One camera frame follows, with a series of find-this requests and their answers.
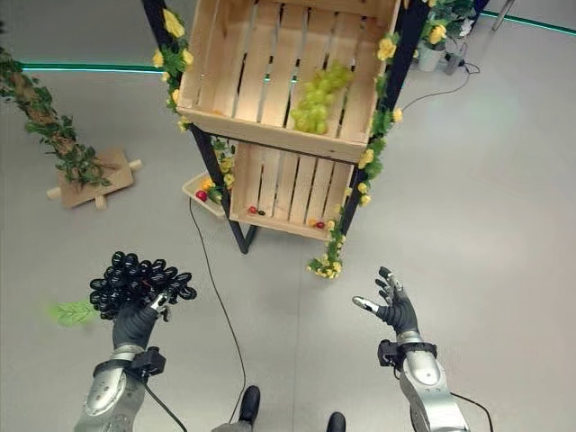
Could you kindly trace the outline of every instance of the grape bunch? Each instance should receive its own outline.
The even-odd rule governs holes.
[[[143,308],[161,293],[167,294],[170,304],[176,304],[178,297],[196,298],[196,290],[187,286],[191,279],[189,273],[178,274],[176,267],[167,268],[164,259],[139,262],[136,254],[114,252],[103,278],[90,282],[90,303],[100,311],[100,318],[113,320],[125,304]]]
[[[354,73],[337,61],[329,69],[316,72],[314,79],[304,85],[304,98],[290,111],[296,130],[324,135],[328,131],[329,107],[336,100],[334,93],[353,77]]]

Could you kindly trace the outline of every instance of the red fruit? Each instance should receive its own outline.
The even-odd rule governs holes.
[[[198,191],[196,193],[196,198],[198,198],[200,201],[206,202],[206,200],[208,199],[208,194],[206,193],[206,191]]]

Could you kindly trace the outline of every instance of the gray floor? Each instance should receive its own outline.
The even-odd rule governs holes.
[[[318,242],[263,230],[242,256],[225,223],[197,210],[248,380],[262,388],[256,430],[320,431],[332,410],[352,431],[410,430],[398,384],[376,363],[392,333],[350,302],[374,297],[381,263],[409,288],[452,389],[486,404],[498,431],[576,428],[576,38],[509,22],[492,34],[490,24],[481,22],[469,51],[481,75],[413,105],[391,134],[340,279],[304,270]],[[1,429],[71,429],[94,365],[111,350],[111,327],[59,328],[44,310],[84,298],[120,248],[194,274],[198,301],[155,329],[151,343],[168,363],[151,385],[188,430],[209,430],[230,414],[240,374],[180,191],[202,169],[199,155],[163,108],[157,76],[38,75],[86,143],[123,146],[145,167],[107,211],[65,211],[46,198],[52,161],[2,105]],[[464,78],[412,71],[400,105]],[[477,409],[463,411],[472,430],[488,430]],[[137,430],[176,427],[147,400]]]

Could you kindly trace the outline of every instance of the black cable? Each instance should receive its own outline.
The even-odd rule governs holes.
[[[173,421],[175,421],[178,426],[184,431],[187,432],[186,427],[184,426],[184,424],[182,424],[182,422],[180,421],[180,419],[176,416],[176,414],[174,414],[169,407],[166,406],[166,404],[148,387],[148,385],[144,382],[141,381],[141,383],[144,385],[144,389],[146,390],[146,392],[148,392],[148,394],[150,395],[150,397],[156,401],[156,403],[158,405],[160,405],[164,411],[168,414],[168,416],[170,416],[172,418]]]
[[[476,70],[471,71],[468,67],[472,66],[474,68],[476,68]],[[478,66],[474,65],[473,63],[464,63],[464,70],[466,71],[466,79],[464,80],[463,84],[459,85],[457,88],[455,88],[454,90],[448,90],[445,92],[437,92],[437,93],[431,93],[431,94],[425,94],[421,97],[417,97],[416,99],[414,99],[412,102],[408,103],[406,106],[404,106],[404,108],[402,108],[402,111],[405,112],[407,108],[409,108],[411,105],[415,104],[417,101],[421,101],[422,99],[427,99],[429,97],[432,96],[439,96],[439,95],[450,95],[451,93],[456,93],[458,90],[462,90],[463,88],[465,88],[468,85],[468,81],[470,81],[470,75],[476,75],[476,74],[480,74],[481,70]]]
[[[450,394],[455,396],[458,399],[462,399],[463,401],[467,401],[473,405],[476,405],[480,409],[482,409],[486,413],[486,417],[488,417],[488,424],[490,425],[490,432],[494,432],[494,425],[492,424],[492,416],[490,415],[490,412],[488,411],[487,408],[485,408],[481,403],[479,403],[475,400],[472,400],[472,399],[465,398],[464,396],[462,396],[458,393],[454,393],[454,392],[450,391]]]
[[[246,368],[244,367],[244,359],[242,358],[242,352],[240,351],[240,345],[238,343],[238,338],[236,337],[236,332],[232,327],[232,323],[230,322],[230,317],[228,316],[228,312],[224,307],[224,302],[220,296],[218,288],[216,288],[216,283],[214,282],[214,276],[212,275],[212,268],[210,267],[210,259],[208,258],[208,252],[206,251],[206,244],[204,243],[204,237],[202,232],[200,231],[200,227],[198,226],[198,222],[194,217],[194,212],[192,211],[192,198],[189,199],[188,207],[190,209],[190,216],[192,217],[192,221],[194,222],[194,226],[198,231],[198,237],[200,237],[200,241],[202,242],[202,249],[204,251],[204,258],[206,259],[206,265],[208,266],[208,275],[210,275],[210,280],[212,282],[212,287],[214,288],[214,292],[216,293],[216,297],[218,297],[218,302],[220,302],[220,306],[222,307],[222,311],[224,312],[224,316],[226,317],[226,321],[228,322],[228,327],[230,329],[230,333],[232,333],[232,337],[234,338],[234,344],[236,344],[236,350],[238,352],[238,358],[240,359],[240,365],[242,366],[242,388],[240,389],[240,393],[238,395],[238,399],[236,400],[236,405],[234,405],[234,410],[232,411],[232,415],[230,416],[229,423],[232,422],[234,419],[234,414],[236,414],[236,410],[238,409],[238,405],[240,404],[240,399],[242,399],[242,393],[246,389]]]

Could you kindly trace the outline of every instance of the shoe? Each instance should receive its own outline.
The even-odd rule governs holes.
[[[333,412],[326,432],[346,432],[346,418],[341,412]]]
[[[251,385],[244,391],[244,396],[242,397],[240,420],[254,425],[258,416],[258,408],[260,408],[260,389],[255,385]]]

